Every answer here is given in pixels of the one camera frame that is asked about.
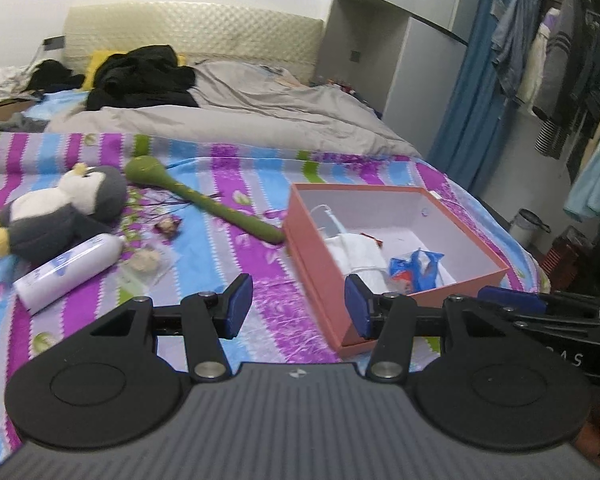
penguin's yellow foot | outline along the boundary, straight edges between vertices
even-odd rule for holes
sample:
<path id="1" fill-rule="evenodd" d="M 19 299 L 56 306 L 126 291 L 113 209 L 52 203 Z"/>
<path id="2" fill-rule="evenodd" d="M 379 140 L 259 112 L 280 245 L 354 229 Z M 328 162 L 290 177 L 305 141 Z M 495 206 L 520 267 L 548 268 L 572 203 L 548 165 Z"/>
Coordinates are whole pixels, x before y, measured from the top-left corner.
<path id="1" fill-rule="evenodd" d="M 9 254 L 9 232 L 5 227 L 0 227 L 0 258 Z"/>
<path id="2" fill-rule="evenodd" d="M 89 167 L 84 162 L 78 162 L 78 164 L 74 166 L 74 173 L 84 176 L 88 169 Z"/>

blue curtain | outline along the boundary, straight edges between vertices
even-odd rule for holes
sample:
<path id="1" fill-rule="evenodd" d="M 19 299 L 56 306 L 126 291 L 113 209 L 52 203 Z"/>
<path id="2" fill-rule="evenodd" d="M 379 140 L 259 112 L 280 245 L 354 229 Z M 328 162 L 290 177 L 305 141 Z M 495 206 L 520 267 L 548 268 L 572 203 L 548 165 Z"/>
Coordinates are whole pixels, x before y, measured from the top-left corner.
<path id="1" fill-rule="evenodd" d="M 510 0 L 503 0 L 506 5 Z M 472 195 L 488 183 L 509 136 L 516 104 L 506 100 L 493 66 L 493 0 L 480 0 L 464 62 L 427 161 Z M 534 0 L 539 12 L 540 0 Z M 538 23 L 528 31 L 533 38 Z"/>

yellow pillow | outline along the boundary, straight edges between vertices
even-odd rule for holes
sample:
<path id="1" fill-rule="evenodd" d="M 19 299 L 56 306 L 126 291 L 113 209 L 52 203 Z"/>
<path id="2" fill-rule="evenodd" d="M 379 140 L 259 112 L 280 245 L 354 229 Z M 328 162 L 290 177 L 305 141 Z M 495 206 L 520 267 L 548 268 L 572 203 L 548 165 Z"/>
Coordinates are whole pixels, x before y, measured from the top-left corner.
<path id="1" fill-rule="evenodd" d="M 91 60 L 84 73 L 84 83 L 80 90 L 91 90 L 93 89 L 93 78 L 96 75 L 96 70 L 109 59 L 112 54 L 126 54 L 121 50 L 94 50 L 91 54 Z M 184 54 L 178 54 L 178 66 L 183 66 L 187 62 L 187 57 Z"/>

clear plastic packet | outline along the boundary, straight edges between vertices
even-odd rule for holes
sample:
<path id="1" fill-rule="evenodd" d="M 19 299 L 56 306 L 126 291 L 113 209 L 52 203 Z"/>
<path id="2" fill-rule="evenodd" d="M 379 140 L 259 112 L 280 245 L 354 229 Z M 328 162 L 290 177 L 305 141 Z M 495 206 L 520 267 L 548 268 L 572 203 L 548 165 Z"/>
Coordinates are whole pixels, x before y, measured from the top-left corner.
<path id="1" fill-rule="evenodd" d="M 413 253 L 391 258 L 388 273 L 405 294 L 431 290 L 439 286 L 438 263 L 443 257 L 444 254 L 441 253 L 418 249 Z"/>
<path id="2" fill-rule="evenodd" d="M 134 296 L 142 296 L 174 266 L 177 253 L 159 240 L 147 240 L 118 266 L 118 284 Z"/>

green massage hammer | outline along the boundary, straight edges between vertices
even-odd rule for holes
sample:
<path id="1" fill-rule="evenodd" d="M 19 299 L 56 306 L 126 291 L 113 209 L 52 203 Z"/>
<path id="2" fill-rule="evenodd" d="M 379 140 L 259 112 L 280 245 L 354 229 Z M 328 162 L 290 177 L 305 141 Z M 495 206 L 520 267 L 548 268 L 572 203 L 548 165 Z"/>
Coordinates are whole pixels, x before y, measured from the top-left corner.
<path id="1" fill-rule="evenodd" d="M 171 191 L 184 200 L 189 200 L 203 211 L 238 226 L 260 240 L 275 245 L 285 241 L 284 233 L 277 227 L 267 224 L 255 216 L 245 215 L 240 211 L 222 205 L 178 182 L 167 173 L 167 169 L 154 156 L 141 155 L 132 158 L 125 167 L 125 175 L 126 179 L 132 184 L 161 187 Z"/>

